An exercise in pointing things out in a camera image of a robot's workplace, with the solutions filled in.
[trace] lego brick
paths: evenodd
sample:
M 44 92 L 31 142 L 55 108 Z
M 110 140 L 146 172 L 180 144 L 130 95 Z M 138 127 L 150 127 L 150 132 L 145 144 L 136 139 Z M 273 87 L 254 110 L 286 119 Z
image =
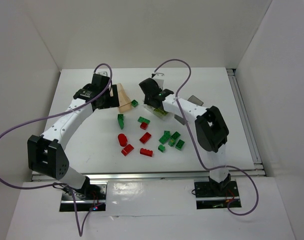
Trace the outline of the lego brick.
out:
M 150 156 L 150 157 L 151 157 L 151 156 L 153 155 L 153 151 L 152 151 L 152 150 L 148 150 L 148 149 L 141 148 L 140 154 L 146 155 L 146 156 Z
M 144 129 L 144 130 L 146 130 L 147 129 L 147 127 L 148 127 L 148 124 L 145 122 L 142 122 L 142 124 L 141 124 L 141 126 L 140 126 L 140 128 L 142 128 L 142 129 Z
M 158 141 L 161 143 L 161 144 L 164 144 L 168 141 L 168 139 L 170 139 L 171 137 L 171 134 L 170 133 L 165 133 Z
M 119 141 L 119 143 L 120 143 L 120 145 L 122 146 L 122 147 L 124 147 L 124 146 L 126 146 L 127 145 L 127 137 L 124 135 L 124 134 L 119 134 L 118 136 L 117 136 L 117 138 L 118 138 L 118 141 Z
M 149 134 L 148 132 L 146 132 L 143 137 L 141 137 L 140 141 L 141 143 L 145 144 L 150 138 L 151 138 L 151 134 Z
M 173 140 L 177 140 L 180 137 L 180 133 L 178 131 L 174 132 L 173 135 L 171 135 L 171 139 Z
M 170 114 L 170 112 L 161 112 L 159 110 L 155 110 L 154 107 L 149 106 L 147 104 L 144 104 L 143 107 L 148 110 L 150 113 L 152 113 L 153 115 L 155 115 L 156 117 L 158 117 L 159 119 L 165 121 L 167 119 L 169 119 L 172 114 Z
M 143 118 L 141 116 L 138 118 L 137 121 L 140 122 L 140 123 L 144 123 L 145 122 L 147 124 L 150 124 L 150 122 L 151 122 L 149 119 Z
M 175 142 L 176 142 L 176 140 L 170 139 L 169 142 L 168 142 L 168 145 L 172 147 L 172 146 L 175 145 Z
M 117 94 L 118 94 L 118 101 L 119 101 L 119 112 L 124 113 L 132 109 L 132 101 L 126 95 L 122 84 L 117 84 Z
M 182 147 L 183 147 L 184 143 L 185 142 L 183 140 L 179 139 L 179 141 L 177 142 L 175 148 L 178 149 L 178 150 L 182 150 Z
M 123 148 L 122 153 L 124 156 L 128 155 L 132 150 L 134 149 L 134 147 L 129 144 L 127 145 L 125 148 Z
M 165 151 L 165 146 L 163 146 L 163 145 L 160 144 L 160 145 L 158 146 L 158 150 L 161 151 L 161 152 L 163 153 L 163 152 Z
M 132 101 L 132 106 L 136 108 L 138 106 L 138 101 L 134 99 Z
M 124 114 L 118 114 L 117 121 L 118 121 L 118 124 L 120 125 L 120 128 L 123 129 L 124 128 Z
M 171 135 L 168 145 L 171 147 L 174 146 L 179 137 L 180 137 L 180 134 L 176 131 L 173 135 Z

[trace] toy block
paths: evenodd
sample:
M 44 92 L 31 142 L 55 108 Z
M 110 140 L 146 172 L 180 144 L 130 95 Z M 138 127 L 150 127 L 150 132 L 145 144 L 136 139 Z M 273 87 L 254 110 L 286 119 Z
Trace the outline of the toy block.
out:
M 153 155 L 153 151 L 152 151 L 152 150 L 148 150 L 148 149 L 141 148 L 140 154 L 146 155 L 146 156 L 150 156 L 150 157 L 151 157 L 151 156 Z
M 127 145 L 125 148 L 123 148 L 122 153 L 124 156 L 128 155 L 132 150 L 134 149 L 134 147 L 129 144 Z
M 145 122 L 147 124 L 150 124 L 150 122 L 151 122 L 149 119 L 143 118 L 141 116 L 138 118 L 137 121 L 140 122 L 140 123 L 144 123 Z
M 169 142 L 168 142 L 168 145 L 172 147 L 172 146 L 175 145 L 175 142 L 176 142 L 175 140 L 170 139 Z
M 118 136 L 117 136 L 117 138 L 118 138 L 118 141 L 119 141 L 119 143 L 120 143 L 120 145 L 122 146 L 122 147 L 124 147 L 124 146 L 126 146 L 127 145 L 127 137 L 124 135 L 124 134 L 119 134 Z
M 151 138 L 151 134 L 149 134 L 148 132 L 146 132 L 143 137 L 141 137 L 140 141 L 141 143 L 145 144 L 150 138 Z
M 119 112 L 124 113 L 126 111 L 131 110 L 132 102 L 130 98 L 126 95 L 122 84 L 118 83 L 116 86 L 117 86 L 118 101 L 120 103 L 120 106 L 118 107 Z
M 142 122 L 142 124 L 141 124 L 141 126 L 140 126 L 140 128 L 142 128 L 142 129 L 144 129 L 144 130 L 146 130 L 147 129 L 147 127 L 148 127 L 148 124 L 145 122 Z
M 184 142 L 183 140 L 179 140 L 179 141 L 177 142 L 175 148 L 178 149 L 178 150 L 182 150 L 182 147 L 183 147 L 184 143 L 185 143 L 185 142 Z
M 138 106 L 138 101 L 134 99 L 132 101 L 132 106 L 136 108 Z
M 161 152 L 163 153 L 163 152 L 165 151 L 165 146 L 163 146 L 163 145 L 160 144 L 160 145 L 158 146 L 158 150 L 161 151 Z
M 174 134 L 173 135 L 171 135 L 171 139 L 173 139 L 173 140 L 177 140 L 178 138 L 180 137 L 180 134 L 179 134 L 179 132 L 174 132 Z
M 123 129 L 124 128 L 124 114 L 118 114 L 117 121 L 118 121 L 118 124 L 120 125 L 120 128 Z
M 167 132 L 159 139 L 159 142 L 161 144 L 164 144 L 168 141 L 168 139 L 170 139 L 170 137 L 171 137 L 171 134 L 169 132 Z

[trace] wooden block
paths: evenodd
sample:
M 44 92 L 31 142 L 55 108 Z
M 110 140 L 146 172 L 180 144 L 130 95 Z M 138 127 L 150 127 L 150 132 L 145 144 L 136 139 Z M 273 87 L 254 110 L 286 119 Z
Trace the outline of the wooden block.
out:
M 118 101 L 120 106 L 118 108 L 120 113 L 124 113 L 132 109 L 132 101 L 126 95 L 122 84 L 117 84 Z

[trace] white table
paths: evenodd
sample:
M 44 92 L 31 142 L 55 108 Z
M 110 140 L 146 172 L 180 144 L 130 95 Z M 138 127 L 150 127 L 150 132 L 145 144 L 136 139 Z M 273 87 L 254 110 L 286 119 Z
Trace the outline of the white table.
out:
M 131 100 L 136 99 L 140 105 L 124 114 L 125 127 L 121 130 L 117 122 L 117 108 L 96 110 L 79 127 L 69 141 L 65 153 L 70 165 L 77 171 L 86 174 L 93 173 L 149 173 L 149 172 L 187 172 L 203 171 L 199 164 L 186 126 L 181 125 L 174 118 L 163 121 L 143 107 L 144 94 L 139 83 L 151 76 L 153 68 L 122 68 L 113 70 L 113 83 L 122 83 Z M 186 68 L 162 68 L 165 74 L 164 88 L 176 91 L 186 79 Z M 50 114 L 66 110 L 73 95 L 92 80 L 92 69 L 63 69 L 55 92 Z M 180 96 L 187 99 L 195 95 L 204 102 L 204 106 L 217 106 L 230 130 L 226 145 L 226 156 L 229 165 L 243 169 L 254 169 L 253 159 L 244 133 L 243 125 L 236 106 L 233 91 L 225 68 L 193 68 L 190 81 L 181 90 Z M 144 145 L 139 139 L 146 131 L 140 128 L 137 121 L 142 116 L 151 120 L 147 131 L 152 138 Z M 49 128 L 56 119 L 46 123 Z M 195 125 L 191 123 L 196 137 Z M 171 133 L 178 131 L 180 139 L 185 141 L 182 151 L 165 144 L 166 151 L 157 150 L 158 139 L 164 130 Z M 124 133 L 134 150 L 124 156 L 121 153 L 117 136 Z M 206 152 L 198 145 L 203 162 L 209 165 Z M 140 148 L 154 151 L 152 158 L 141 155 Z
M 179 181 L 180 188 L 177 181 L 149 181 L 150 187 L 140 188 L 141 197 L 137 197 L 137 191 L 127 191 L 121 195 L 119 189 L 108 187 L 110 192 L 107 193 L 106 212 L 91 213 L 84 225 L 82 239 L 294 240 L 275 179 L 255 177 L 254 181 L 260 193 L 260 202 L 257 209 L 247 216 L 231 215 L 226 208 L 196 210 L 190 180 Z M 242 208 L 233 210 L 244 213 L 253 207 L 255 191 L 247 178 L 240 177 L 237 182 Z M 43 184 L 27 182 L 23 186 Z M 133 186 L 141 184 L 139 181 L 132 182 Z M 117 192 L 118 202 L 114 197 L 109 199 L 110 194 Z M 61 194 L 60 190 L 51 187 L 22 190 L 6 240 L 81 239 L 74 213 L 58 211 Z M 125 204 L 127 207 L 116 207 L 119 201 L 121 206 Z M 78 214 L 82 221 L 86 212 Z

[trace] white wall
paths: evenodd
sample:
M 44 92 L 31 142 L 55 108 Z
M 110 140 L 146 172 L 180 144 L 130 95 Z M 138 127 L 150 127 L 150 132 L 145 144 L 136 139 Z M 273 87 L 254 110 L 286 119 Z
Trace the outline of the white wall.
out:
M 273 0 L 236 77 L 262 160 L 304 240 L 304 0 Z
M 170 58 L 235 68 L 271 0 L 25 2 L 62 69 L 153 67 Z
M 48 114 L 58 68 L 32 22 L 23 1 L 0 1 L 0 133 Z M 45 123 L 18 129 L 0 141 L 0 176 L 17 185 L 27 180 L 26 142 Z M 0 240 L 5 239 L 18 190 L 0 184 Z

